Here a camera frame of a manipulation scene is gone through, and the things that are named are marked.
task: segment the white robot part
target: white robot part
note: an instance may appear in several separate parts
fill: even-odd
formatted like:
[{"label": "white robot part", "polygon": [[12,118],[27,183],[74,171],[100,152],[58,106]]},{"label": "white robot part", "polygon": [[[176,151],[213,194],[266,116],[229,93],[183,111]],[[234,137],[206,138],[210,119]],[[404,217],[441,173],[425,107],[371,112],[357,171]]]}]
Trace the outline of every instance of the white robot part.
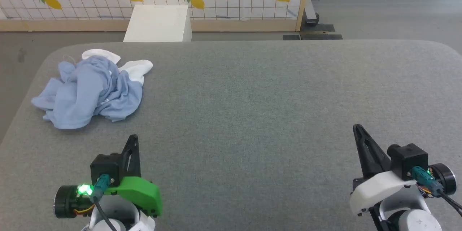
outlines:
[{"label": "white robot part", "polygon": [[425,210],[408,210],[399,219],[400,231],[442,231],[432,214]]},{"label": "white robot part", "polygon": [[[128,231],[153,231],[156,227],[153,218],[139,211],[133,203],[119,195],[103,196],[99,205],[117,231],[127,231],[122,221],[131,223]],[[82,231],[111,231],[111,229],[95,208],[91,214],[90,223]]]},{"label": "white robot part", "polygon": [[356,215],[400,191],[404,185],[415,184],[415,180],[401,180],[392,171],[378,173],[356,187],[350,196],[350,208]]}]

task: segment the gray floor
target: gray floor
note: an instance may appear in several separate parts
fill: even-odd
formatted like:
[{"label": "gray floor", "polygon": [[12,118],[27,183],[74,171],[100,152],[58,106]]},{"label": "gray floor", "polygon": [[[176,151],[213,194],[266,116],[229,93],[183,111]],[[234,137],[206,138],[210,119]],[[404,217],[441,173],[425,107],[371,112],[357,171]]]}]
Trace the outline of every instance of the gray floor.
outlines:
[{"label": "gray floor", "polygon": [[[333,24],[344,39],[432,40],[462,53],[462,0],[320,0],[314,7],[320,22]],[[193,40],[282,40],[283,34],[198,32]],[[0,140],[48,54],[123,37],[122,32],[0,32]]]}]

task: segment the gray tablecloth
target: gray tablecloth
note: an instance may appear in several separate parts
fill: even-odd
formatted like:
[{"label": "gray tablecloth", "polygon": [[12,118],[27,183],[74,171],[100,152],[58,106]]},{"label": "gray tablecloth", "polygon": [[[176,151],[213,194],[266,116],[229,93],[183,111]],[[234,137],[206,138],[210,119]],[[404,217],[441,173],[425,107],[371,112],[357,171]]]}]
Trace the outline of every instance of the gray tablecloth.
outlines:
[{"label": "gray tablecloth", "polygon": [[[64,55],[102,48],[148,59],[139,109],[62,131],[37,96]],[[445,45],[410,40],[99,43],[57,50],[41,66],[0,145],[0,229],[77,231],[56,219],[60,185],[90,181],[99,153],[140,137],[141,172],[159,185],[160,231],[375,230],[348,199],[361,176],[352,126],[383,149],[414,142],[462,176],[462,60]],[[462,191],[453,196],[462,201]],[[444,230],[460,216],[427,200]]]}]

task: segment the white block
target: white block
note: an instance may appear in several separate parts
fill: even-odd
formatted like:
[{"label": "white block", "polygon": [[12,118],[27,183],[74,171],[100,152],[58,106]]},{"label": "white block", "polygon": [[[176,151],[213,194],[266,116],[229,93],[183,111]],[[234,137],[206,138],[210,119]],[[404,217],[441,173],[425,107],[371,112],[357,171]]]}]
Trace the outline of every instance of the white block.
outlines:
[{"label": "white block", "polygon": [[124,42],[190,42],[187,5],[136,5]]}]

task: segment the wooden frame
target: wooden frame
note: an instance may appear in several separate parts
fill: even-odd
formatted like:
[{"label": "wooden frame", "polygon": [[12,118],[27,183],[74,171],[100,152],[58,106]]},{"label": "wooden frame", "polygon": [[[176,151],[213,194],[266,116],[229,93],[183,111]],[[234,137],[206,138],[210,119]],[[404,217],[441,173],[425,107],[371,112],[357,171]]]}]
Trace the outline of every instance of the wooden frame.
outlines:
[{"label": "wooden frame", "polygon": [[[193,32],[299,32],[306,0],[300,0],[297,20],[191,20]],[[96,32],[127,30],[129,20],[0,20],[0,32]]]}]

